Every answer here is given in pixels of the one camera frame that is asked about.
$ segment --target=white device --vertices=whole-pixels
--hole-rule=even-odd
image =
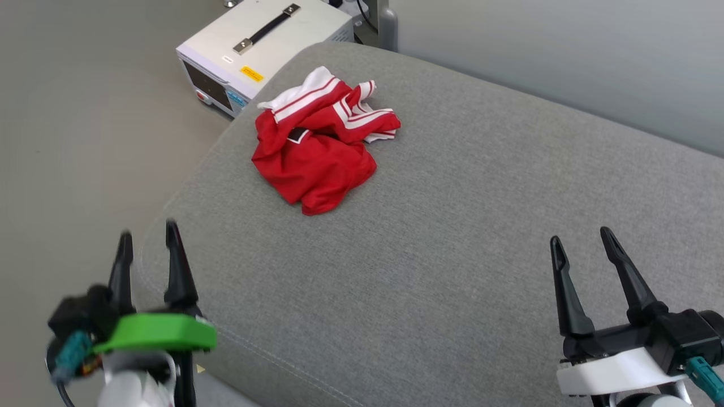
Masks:
[[[304,48],[353,41],[352,17],[319,0],[242,1],[176,48],[196,96],[236,117]]]

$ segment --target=gray floor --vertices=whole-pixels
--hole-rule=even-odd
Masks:
[[[5,404],[62,404],[43,365],[50,313],[107,280],[121,230],[139,242],[230,123],[195,99],[174,55],[225,10],[220,0],[0,4]],[[240,406],[200,381],[200,406]],[[70,394],[94,406],[100,386],[95,377]]]

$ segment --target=gray wall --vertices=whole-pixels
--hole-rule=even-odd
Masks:
[[[389,5],[403,54],[724,156],[722,0]]]

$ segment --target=yellow label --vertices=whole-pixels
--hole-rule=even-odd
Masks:
[[[259,72],[251,69],[250,67],[241,68],[239,71],[241,71],[241,73],[250,77],[251,79],[254,79],[256,82],[261,82],[262,80],[264,80],[264,77],[261,76]]]

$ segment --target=white stripe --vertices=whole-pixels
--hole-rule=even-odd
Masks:
[[[343,123],[347,122],[349,116],[347,115],[345,108],[342,107],[342,101],[338,101],[337,103],[333,104],[332,107],[334,107],[334,112],[337,113],[337,116],[340,117],[340,120],[342,120]]]
[[[360,102],[352,108],[352,113],[354,113],[354,114],[365,114],[365,113],[372,113],[372,112],[374,112],[374,110],[368,104],[366,104],[364,102]]]
[[[393,135],[387,135],[387,134],[382,134],[382,133],[369,133],[369,135],[367,137],[365,137],[364,140],[367,143],[371,143],[371,142],[377,141],[377,140],[392,140],[394,138],[395,137]]]
[[[377,89],[377,84],[373,80],[370,80],[368,87],[369,87],[369,92],[367,92],[366,96],[363,95],[363,97],[360,99],[360,101],[363,101],[363,100],[367,99],[368,97],[372,96],[372,94],[374,93],[374,90]]]
[[[337,84],[339,84],[340,82],[342,82],[342,81],[337,78],[333,79],[329,83],[329,85],[322,88],[321,90],[318,89],[317,91],[314,91],[314,93],[311,93],[311,94],[307,95],[306,97],[296,101],[294,104],[289,105],[289,107],[287,107],[283,111],[281,111],[279,113],[274,113],[274,119],[278,123],[278,122],[286,119],[287,117],[291,116],[292,114],[299,112],[301,109],[304,109],[305,106],[309,105],[313,101],[315,101],[321,97],[324,97],[326,95],[329,95],[334,90],[334,88],[337,87]]]
[[[352,117],[352,109],[350,109],[350,105],[347,104],[347,100],[345,98],[340,99],[340,104],[342,104],[342,108],[345,109],[345,112],[347,113],[347,117]]]
[[[369,82],[360,83],[360,101],[363,101],[369,97],[369,94],[372,92],[372,89],[369,86]]]
[[[306,94],[315,89],[323,88],[334,75],[326,67],[318,67],[314,71],[310,72],[304,83],[294,88],[289,88],[284,92],[281,92],[276,98],[271,101],[261,102],[257,106],[259,109],[271,109],[272,111],[281,110],[282,107],[292,103],[296,98]]]
[[[309,130],[304,130],[304,133],[302,133],[302,135],[299,136],[299,140],[292,140],[291,138],[287,138],[287,140],[289,140],[289,141],[291,141],[292,143],[295,143],[295,144],[301,144],[301,143],[302,143],[302,139],[304,138],[305,135],[307,135],[307,133],[309,133]]]
[[[373,122],[386,114],[391,114],[391,113],[392,113],[392,109],[380,109],[380,110],[375,111],[373,114],[370,114],[369,116],[364,117],[362,119],[355,120],[354,122],[350,122],[348,120],[343,120],[343,121],[345,122],[345,128],[356,129],[358,127],[367,125],[368,123]]]

